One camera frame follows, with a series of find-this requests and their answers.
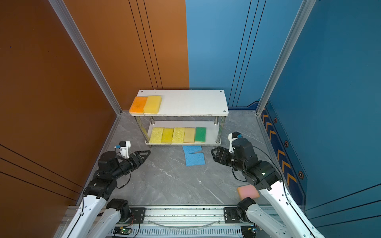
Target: black cable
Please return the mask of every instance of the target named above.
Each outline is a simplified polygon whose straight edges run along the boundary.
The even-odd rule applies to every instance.
[[[247,180],[240,180],[240,179],[238,179],[236,176],[235,176],[235,174],[234,174],[234,169],[232,168],[232,174],[233,174],[233,176],[234,176],[234,178],[236,179],[236,180],[238,180],[238,181],[241,181],[241,182],[247,182]]]
[[[124,186],[126,186],[126,185],[130,182],[130,180],[131,180],[131,173],[129,172],[129,174],[130,174],[130,178],[128,179],[127,183],[125,183],[125,184],[124,184],[123,186],[121,186],[121,187],[117,187],[118,189],[123,188]]]
[[[139,229],[138,229],[138,232],[135,234],[135,236],[133,238],[135,238],[138,234],[139,234],[139,231],[140,231],[140,223],[139,224]]]
[[[280,172],[280,170],[278,169],[278,167],[275,165],[275,163],[271,160],[271,158],[270,158],[270,156],[269,156],[268,154],[266,154],[263,150],[261,150],[260,148],[258,148],[258,147],[256,147],[256,146],[253,146],[253,147],[254,147],[254,148],[257,148],[257,149],[260,150],[260,151],[262,151],[267,157],[269,157],[271,163],[274,165],[274,168],[278,171],[279,175],[282,174],[282,173]],[[294,210],[294,212],[298,215],[299,219],[303,222],[303,224],[304,224],[304,225],[306,226],[306,228],[309,230],[309,232],[311,233],[311,235],[312,235],[314,238],[316,238],[316,237],[313,235],[312,231],[311,231],[311,230],[309,229],[309,227],[307,226],[307,224],[306,224],[306,223],[303,221],[303,219],[299,216],[299,213],[296,212],[296,209],[291,205],[291,202],[290,202],[290,200],[289,200],[288,197],[287,197],[285,183],[284,183],[284,182],[282,182],[282,183],[283,183],[283,191],[284,191],[284,193],[285,193],[285,196],[286,196],[286,199],[287,199],[287,201],[288,201],[288,204],[292,207],[292,209]]]
[[[69,233],[69,235],[68,235],[67,237],[70,237],[70,234],[71,234],[72,231],[74,230],[75,225],[78,223],[78,221],[79,221],[79,219],[81,218],[81,216],[83,216],[83,207],[85,206],[85,201],[83,200],[83,196],[84,196],[84,193],[82,193],[82,214],[79,215],[78,220],[75,222],[73,228],[71,229],[71,231],[70,231],[70,233]]]

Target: light yellow sponge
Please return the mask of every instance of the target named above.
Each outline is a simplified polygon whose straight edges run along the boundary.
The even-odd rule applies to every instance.
[[[185,127],[175,127],[173,130],[172,143],[184,143]]]
[[[196,128],[185,128],[184,143],[194,143]]]
[[[162,143],[171,144],[173,136],[173,128],[164,128]]]
[[[154,127],[152,128],[151,138],[149,143],[160,144],[162,142],[164,127]]]
[[[148,96],[146,105],[144,106],[145,114],[158,114],[162,97],[160,96]]]

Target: gray marble surface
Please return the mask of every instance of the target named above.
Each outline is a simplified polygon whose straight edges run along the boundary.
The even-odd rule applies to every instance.
[[[146,129],[149,118],[142,117]],[[156,117],[156,120],[211,120],[213,117]],[[254,146],[267,153],[254,111],[230,110],[222,132],[221,143],[228,148],[229,133],[238,131]],[[189,205],[189,204],[236,204],[240,201],[237,187],[246,185],[234,179],[231,168],[213,161],[210,153],[214,146],[202,146],[205,165],[185,166],[185,155],[181,146],[153,146],[144,143],[135,119],[128,112],[122,118],[113,135],[109,150],[119,141],[131,141],[130,153],[136,150],[151,150],[147,161],[131,173],[131,181],[122,189],[115,189],[110,197],[128,200],[131,205]],[[260,160],[266,155],[254,148]],[[127,182],[129,175],[118,179],[118,186]],[[269,204],[264,198],[258,204]]]

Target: blue wall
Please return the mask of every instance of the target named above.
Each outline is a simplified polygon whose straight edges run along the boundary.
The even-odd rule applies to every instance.
[[[381,1],[316,1],[270,97],[307,173],[306,214],[326,237],[381,231],[368,218],[381,215],[381,186],[367,189],[381,183],[380,74]]]
[[[186,0],[189,86],[258,100],[302,0]]]

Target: black line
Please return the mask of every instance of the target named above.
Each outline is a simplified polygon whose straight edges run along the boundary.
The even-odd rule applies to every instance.
[[[32,174],[35,174],[35,175],[37,175],[37,176],[39,176],[39,177],[41,177],[41,178],[44,178],[44,179],[46,179],[46,180],[49,180],[50,182],[55,183],[55,184],[57,184],[57,185],[59,185],[59,186],[61,186],[61,187],[64,187],[64,188],[66,188],[66,189],[69,189],[70,191],[73,191],[73,192],[79,194],[79,192],[77,192],[77,191],[74,191],[74,190],[72,190],[72,189],[70,189],[70,188],[67,188],[67,187],[65,187],[65,186],[63,186],[63,185],[61,185],[61,184],[59,184],[59,183],[56,183],[56,182],[54,182],[54,181],[52,181],[52,180],[50,180],[50,179],[47,179],[47,178],[45,178],[45,177],[43,177],[43,176],[41,176],[41,175],[39,175],[39,174],[36,174],[36,173],[34,173],[34,172],[30,171],[30,170],[27,170],[26,168],[23,168],[23,167],[21,167],[21,166],[19,166],[19,165],[16,165],[16,164],[14,164],[14,163],[12,163],[12,162],[10,162],[10,161],[4,159],[4,158],[1,158],[1,157],[0,157],[0,159],[4,160],[4,161],[6,161],[6,162],[8,162],[8,163],[10,163],[10,164],[13,164],[13,165],[15,165],[15,166],[17,166],[17,167],[19,167],[19,168],[22,168],[22,169],[24,169],[24,170],[26,170],[26,171],[28,171],[28,172],[31,172]]]
[[[55,173],[55,172],[53,172],[53,171],[51,171],[50,169],[48,169],[48,168],[46,168],[46,167],[44,167],[44,166],[42,166],[42,165],[40,165],[40,164],[38,164],[38,163],[36,163],[36,162],[34,162],[33,160],[30,160],[30,159],[28,159],[27,157],[25,157],[25,156],[23,156],[23,155],[20,155],[19,153],[17,153],[16,151],[14,151],[14,150],[11,150],[10,148],[7,148],[7,147],[5,147],[5,146],[3,146],[3,145],[1,145],[0,144],[0,146],[2,146],[2,147],[4,147],[4,148],[6,148],[7,150],[9,150],[9,151],[12,151],[13,153],[15,153],[15,154],[17,154],[17,155],[19,155],[19,156],[21,156],[21,157],[23,157],[24,159],[26,159],[26,160],[29,160],[30,162],[32,162],[32,163],[35,163],[36,165],[38,165],[38,166],[40,166],[40,167],[43,167],[44,169],[46,169],[46,170],[48,170],[48,171],[50,171],[50,172],[52,172],[53,174],[55,174],[55,175],[58,175],[59,177],[61,177],[61,178],[63,178],[63,179],[66,179],[67,181],[69,181],[69,182],[72,182],[73,184],[75,184],[75,185],[77,185],[77,186],[80,186],[80,187],[82,187],[81,185],[79,185],[79,184],[76,184],[76,183],[74,183],[73,181],[70,181],[70,180],[68,180],[67,178],[65,178],[65,177],[63,177],[63,176],[61,176],[61,175],[59,175],[59,174],[57,174],[57,173]]]
[[[238,61],[239,61],[239,55],[241,54],[241,48],[242,48],[242,43],[243,43],[243,37],[245,36],[245,30],[246,30],[246,25],[247,25],[247,19],[249,18],[250,6],[251,6],[251,0],[250,0],[250,4],[249,4],[249,10],[247,11],[247,17],[246,17],[246,22],[245,22],[245,28],[243,29],[242,40],[241,40],[241,46],[239,47],[239,53],[238,53],[238,58],[237,58],[237,64],[236,64],[236,66],[235,66],[234,77],[233,77],[233,82],[232,82],[232,88],[230,89],[229,100],[228,100],[228,102],[227,102],[228,105],[229,105],[229,103],[230,103],[230,97],[232,96],[233,85],[234,85],[234,78],[235,78],[235,73],[237,72]]]
[[[142,48],[142,53],[143,53],[144,61],[146,62],[146,66],[147,66],[147,72],[148,72],[149,80],[151,81],[152,89],[154,89],[154,85],[153,85],[153,83],[152,83],[151,75],[149,74],[149,70],[148,70],[148,65],[147,65],[147,61],[146,61],[146,56],[144,55],[142,42],[141,42],[141,40],[140,40],[140,36],[139,36],[139,32],[138,32],[138,27],[136,26],[134,13],[132,12],[132,7],[131,7],[130,0],[128,0],[128,4],[130,5],[132,18],[134,19],[134,23],[135,23],[136,33],[138,34],[138,38],[139,38],[139,42],[140,42],[140,47]]]
[[[354,206],[354,207],[351,207],[351,208],[346,208],[346,209],[343,209],[343,210],[340,210],[340,211],[336,211],[336,212],[331,212],[331,213],[328,213],[328,214],[325,214],[325,215],[321,215],[321,216],[318,216],[318,217],[323,217],[323,216],[326,216],[326,215],[331,215],[331,214],[334,214],[334,213],[346,211],[346,210],[353,209],[353,208],[358,208],[358,207],[369,205],[369,204],[372,204],[372,203],[378,203],[380,201],[381,200],[377,200],[377,201],[373,201],[373,202],[370,202],[370,203],[361,204],[361,205],[358,205],[358,206]]]
[[[140,14],[140,9],[139,9],[138,0],[136,0],[136,5],[138,6],[138,11],[139,11],[139,16],[140,16],[140,21],[142,22],[142,27],[143,27],[144,37],[145,37],[145,39],[146,39],[146,43],[147,43],[148,55],[149,55],[149,59],[151,60],[152,71],[154,72],[155,81],[156,81],[156,86],[157,86],[157,89],[159,89],[159,84],[157,83],[157,80],[156,80],[156,74],[155,74],[154,64],[152,63],[151,53],[149,52],[149,46],[148,46],[148,41],[147,41],[146,31],[144,30],[144,25],[143,25],[142,15]]]
[[[355,222],[355,221],[358,221],[358,220],[365,220],[365,219],[375,218],[375,217],[381,217],[381,215],[376,215],[376,216],[372,216],[372,217],[365,217],[365,218],[360,218],[360,219],[355,219],[355,220],[348,220],[346,222],[338,222],[338,223],[333,223],[333,224],[328,224],[328,225],[321,225],[319,227],[327,227],[327,226],[330,226],[330,225],[343,224],[343,223],[347,223],[347,222]]]
[[[239,77],[238,77],[237,87],[235,88],[235,93],[234,93],[234,98],[233,98],[233,105],[234,105],[235,96],[236,96],[236,94],[237,94],[237,89],[238,89],[238,85],[239,85],[239,79],[240,79],[240,77],[241,77],[241,73],[242,73],[243,64],[245,63],[247,47],[249,46],[250,37],[251,37],[251,32],[252,32],[252,30],[253,30],[253,25],[254,25],[254,21],[255,21],[255,16],[257,15],[258,5],[259,5],[259,0],[258,0],[258,3],[257,3],[257,8],[255,9],[254,18],[253,18],[253,23],[251,24],[251,29],[250,29],[249,39],[247,40],[247,45],[246,45],[245,55],[243,56],[243,61],[242,61],[241,71],[240,71],[240,73],[239,73]]]
[[[145,0],[143,0],[143,2],[144,2],[144,8],[146,9],[146,16],[147,16],[147,21],[148,21],[149,33],[151,34],[152,45],[154,46],[154,53],[155,53],[155,58],[156,58],[157,70],[159,71],[160,84],[162,85],[162,89],[164,89],[163,88],[163,82],[162,82],[162,76],[160,75],[159,63],[157,62],[156,50],[155,50],[154,39],[152,37],[151,26],[149,25],[149,19],[148,19],[148,13],[147,13],[147,8],[146,8],[146,2],[145,2]]]
[[[42,188],[42,189],[44,189],[44,190],[46,190],[46,191],[50,191],[50,192],[52,192],[52,193],[55,193],[55,194],[57,194],[57,195],[60,195],[60,196],[62,196],[62,197],[65,197],[65,198],[68,198],[68,199],[71,199],[71,200],[75,201],[73,198],[69,198],[69,197],[67,197],[67,196],[65,196],[65,195],[62,195],[62,194],[53,192],[53,191],[51,191],[51,190],[49,190],[49,189],[40,187],[40,186],[35,185],[35,184],[32,184],[32,183],[29,183],[29,182],[27,182],[27,181],[25,181],[25,180],[19,179],[19,178],[17,178],[17,177],[14,177],[14,176],[12,176],[12,175],[6,174],[6,173],[4,173],[4,172],[1,172],[1,171],[0,171],[0,173],[5,174],[5,175],[8,175],[8,176],[10,176],[10,177],[12,177],[12,178],[18,179],[18,180],[23,181],[23,182],[25,182],[25,183],[27,183],[27,184],[34,185],[34,186],[39,187],[39,188]]]
[[[249,56],[249,62],[247,63],[247,67],[246,67],[245,75],[243,76],[242,85],[241,85],[241,89],[240,89],[240,91],[239,91],[239,95],[238,95],[238,99],[237,99],[237,104],[236,104],[236,106],[238,105],[239,97],[241,96],[241,91],[242,91],[243,82],[245,81],[247,68],[249,67],[251,54],[253,53],[253,48],[254,48],[255,40],[257,39],[257,34],[258,34],[258,30],[259,30],[259,25],[261,24],[261,20],[262,20],[262,16],[263,16],[263,11],[264,11],[264,7],[266,6],[266,2],[267,2],[267,0],[264,1],[264,5],[263,5],[263,9],[262,9],[261,18],[259,19],[257,32],[256,32],[255,37],[254,37],[253,47],[251,48],[251,52],[250,52],[250,56]]]
[[[356,193],[360,193],[360,192],[363,192],[363,191],[365,191],[365,190],[368,190],[368,189],[371,189],[371,188],[374,188],[374,187],[377,187],[377,186],[380,186],[380,185],[381,185],[381,184],[376,184],[376,185],[374,185],[374,186],[371,186],[371,187],[369,187],[369,188],[365,188],[365,189],[363,189],[363,190],[360,190],[360,191],[357,191],[357,192],[354,192],[354,193],[348,194],[348,195],[346,195],[346,196],[343,196],[343,197],[341,197],[341,198],[337,198],[337,199],[335,199],[335,200],[332,200],[332,201],[329,201],[329,202],[326,202],[326,203],[320,204],[320,205],[318,205],[318,206],[315,206],[315,207],[313,207],[313,208],[309,208],[309,209],[307,209],[306,211],[308,211],[308,210],[311,210],[311,209],[314,209],[314,208],[317,208],[317,207],[320,207],[320,206],[323,206],[323,205],[326,205],[326,204],[328,204],[328,203],[331,203],[331,202],[334,202],[334,201],[337,201],[337,200],[340,200],[340,199],[342,199],[342,198],[346,198],[346,197],[348,197],[348,196],[354,195],[354,194],[356,194]]]

